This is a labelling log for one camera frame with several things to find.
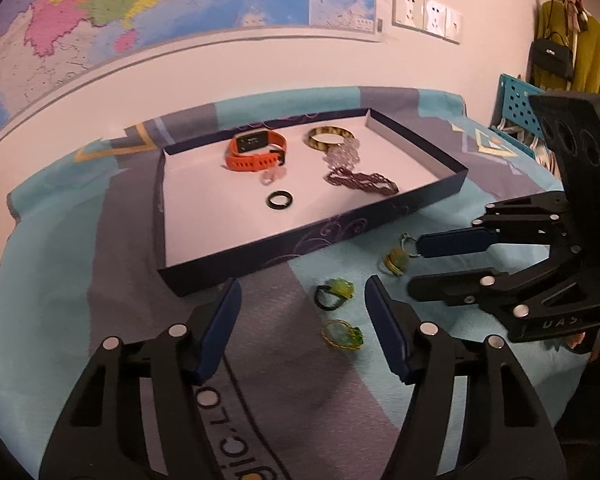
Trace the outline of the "white wall socket panel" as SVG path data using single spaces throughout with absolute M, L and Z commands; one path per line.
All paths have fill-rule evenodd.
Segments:
M 391 24 L 461 44 L 464 16 L 436 0 L 392 0 Z

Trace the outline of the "colourful wall map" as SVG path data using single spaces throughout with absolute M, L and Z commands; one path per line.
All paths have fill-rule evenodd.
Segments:
M 94 67 L 192 35 L 250 27 L 370 32 L 376 0 L 2 0 L 0 131 Z

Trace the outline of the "teal grey printed tablecloth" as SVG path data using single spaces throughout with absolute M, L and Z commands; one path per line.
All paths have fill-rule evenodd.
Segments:
M 460 192 L 381 229 L 329 220 L 290 257 L 242 281 L 242 310 L 228 360 L 213 378 L 211 413 L 244 450 L 225 457 L 227 478 L 377 479 L 388 462 L 412 390 L 390 373 L 375 339 L 358 356 L 318 336 L 311 281 L 340 270 L 355 283 L 400 230 L 462 226 L 491 200 L 556 191 L 558 180 L 528 155 L 490 157 L 488 130 L 456 94 L 344 87 L 256 94 L 151 119 L 158 146 L 282 117 L 370 107 L 399 122 L 434 125 L 429 139 L 468 170 Z M 154 198 L 159 154 L 114 154 L 97 141 L 86 162 L 65 156 L 8 196 L 15 219 L 0 265 L 0 437 L 37 474 L 61 409 L 108 335 L 144 340 L 178 322 L 212 292 L 180 298 L 158 273 Z

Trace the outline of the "blue perforated plastic basket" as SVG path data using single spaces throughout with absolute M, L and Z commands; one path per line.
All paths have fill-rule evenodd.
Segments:
M 540 93 L 543 90 L 533 84 L 501 74 L 490 125 L 491 130 L 531 158 L 536 156 L 535 148 L 543 140 L 543 131 L 529 98 Z

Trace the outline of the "black handbag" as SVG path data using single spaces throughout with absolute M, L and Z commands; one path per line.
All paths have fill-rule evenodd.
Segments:
M 573 81 L 573 52 L 568 41 L 558 32 L 549 32 L 535 39 L 531 44 L 530 54 L 533 67 L 546 70 L 565 81 Z

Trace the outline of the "dark blue jewelry tray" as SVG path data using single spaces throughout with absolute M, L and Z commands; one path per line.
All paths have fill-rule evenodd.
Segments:
M 351 131 L 353 167 L 376 185 L 365 192 L 306 145 L 311 129 Z M 236 134 L 268 129 L 286 138 L 284 166 L 259 172 L 225 165 Z M 178 296 L 241 278 L 355 237 L 460 192 L 468 170 L 406 125 L 372 108 L 242 126 L 163 151 L 163 258 L 158 272 Z

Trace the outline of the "orange smart watch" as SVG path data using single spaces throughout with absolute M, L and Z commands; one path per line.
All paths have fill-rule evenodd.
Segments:
M 239 133 L 230 140 L 225 165 L 238 172 L 264 171 L 284 166 L 286 151 L 286 138 L 274 130 Z

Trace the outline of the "mustard yellow hanging garment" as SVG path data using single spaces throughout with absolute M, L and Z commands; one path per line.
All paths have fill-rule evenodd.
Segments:
M 569 37 L 564 8 L 557 0 L 545 1 L 538 10 L 535 38 L 542 39 L 548 34 L 558 44 Z M 531 79 L 542 90 L 566 90 L 568 86 L 564 78 L 535 66 L 531 69 Z M 569 85 L 574 92 L 600 93 L 600 22 L 592 16 L 588 19 L 588 29 L 578 35 L 573 81 Z

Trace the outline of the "tortoiseshell bangle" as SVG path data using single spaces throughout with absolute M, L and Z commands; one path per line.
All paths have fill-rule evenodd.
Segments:
M 327 153 L 331 148 L 343 144 L 345 140 L 354 140 L 351 131 L 337 126 L 321 126 L 309 131 L 306 145 L 312 150 Z

